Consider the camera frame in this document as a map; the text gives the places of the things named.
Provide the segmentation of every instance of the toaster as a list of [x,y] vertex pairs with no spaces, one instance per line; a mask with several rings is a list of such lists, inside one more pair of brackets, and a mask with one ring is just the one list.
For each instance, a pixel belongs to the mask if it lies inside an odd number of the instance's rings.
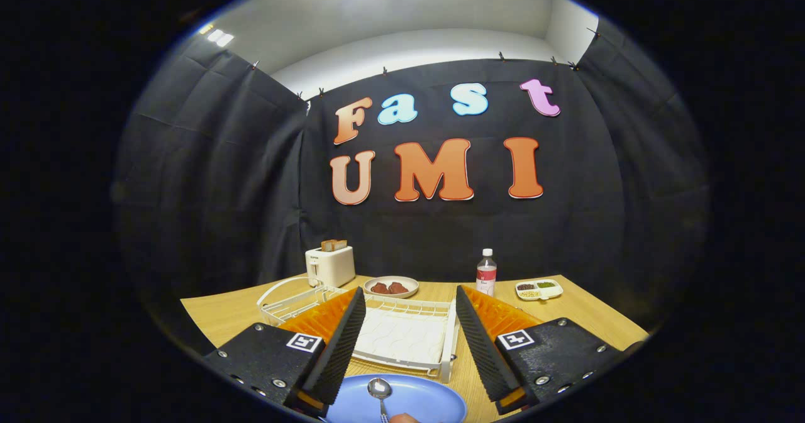
[[336,251],[322,251],[314,248],[304,252],[308,267],[308,283],[317,286],[319,282],[335,288],[344,285],[355,277],[355,260],[352,246]]

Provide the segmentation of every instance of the spoon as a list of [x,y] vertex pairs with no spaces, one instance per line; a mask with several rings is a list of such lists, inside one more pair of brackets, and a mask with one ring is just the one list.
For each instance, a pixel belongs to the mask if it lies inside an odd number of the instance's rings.
[[382,423],[389,423],[389,414],[386,412],[386,405],[383,404],[389,395],[391,395],[391,384],[379,377],[369,381],[366,387],[369,389],[369,394],[380,400],[380,421]]

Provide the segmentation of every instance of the white plate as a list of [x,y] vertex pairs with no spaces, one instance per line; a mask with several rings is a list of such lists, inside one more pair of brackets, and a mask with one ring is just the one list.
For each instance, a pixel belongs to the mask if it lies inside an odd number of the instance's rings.
[[[401,292],[400,294],[379,294],[378,292],[372,292],[372,287],[377,285],[377,283],[383,283],[386,288],[391,286],[391,283],[399,282],[400,285],[405,286],[408,292]],[[385,277],[377,277],[371,280],[366,280],[366,283],[363,283],[363,290],[366,294],[374,294],[375,296],[385,296],[385,297],[395,297],[397,299],[403,299],[405,297],[413,296],[414,293],[419,289],[419,282],[412,278],[408,277],[400,277],[400,276],[385,276]]]
[[[548,288],[540,288],[539,286],[537,286],[537,283],[545,283],[545,282],[552,283],[553,286],[549,286]],[[520,285],[534,285],[534,289],[523,289],[523,291],[520,291],[519,289],[517,289],[517,286]],[[560,295],[562,292],[564,292],[564,289],[562,289],[562,286],[558,282],[556,282],[556,280],[543,278],[538,280],[529,280],[528,282],[517,283],[517,285],[514,286],[514,291],[517,292],[517,297],[523,300],[537,300],[537,299],[548,300],[551,297],[556,297]],[[525,297],[523,296],[523,292],[526,291],[536,291],[539,292],[540,294],[537,297]]]

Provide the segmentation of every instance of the clip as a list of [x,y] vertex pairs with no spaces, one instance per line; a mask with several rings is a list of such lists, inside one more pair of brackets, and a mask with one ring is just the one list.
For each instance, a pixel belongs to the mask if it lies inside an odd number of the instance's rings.
[[600,33],[598,33],[598,32],[597,32],[597,31],[595,31],[595,30],[592,30],[592,28],[589,28],[589,27],[585,27],[585,28],[586,28],[587,30],[591,31],[592,33],[595,33],[595,34],[596,34],[595,36],[593,36],[593,37],[592,37],[592,40],[593,40],[593,41],[594,41],[594,40],[596,40],[596,38],[598,38],[599,36],[601,36],[601,34],[600,34]]

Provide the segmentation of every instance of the white wall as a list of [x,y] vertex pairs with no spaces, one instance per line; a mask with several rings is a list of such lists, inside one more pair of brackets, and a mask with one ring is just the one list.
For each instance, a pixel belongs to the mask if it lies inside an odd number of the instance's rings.
[[330,91],[381,74],[383,66],[388,71],[394,71],[452,60],[495,59],[499,58],[498,51],[512,59],[549,62],[551,56],[555,56],[556,60],[566,62],[564,56],[545,40],[532,36],[503,31],[441,28],[401,31],[348,43],[300,60],[271,74],[271,77],[294,93],[302,91],[302,99],[310,99],[319,94],[319,87],[324,88],[325,92]]
[[587,28],[598,29],[598,16],[592,11],[572,0],[552,1],[551,23],[545,39],[558,53],[556,60],[561,56],[564,62],[579,62],[595,35]]

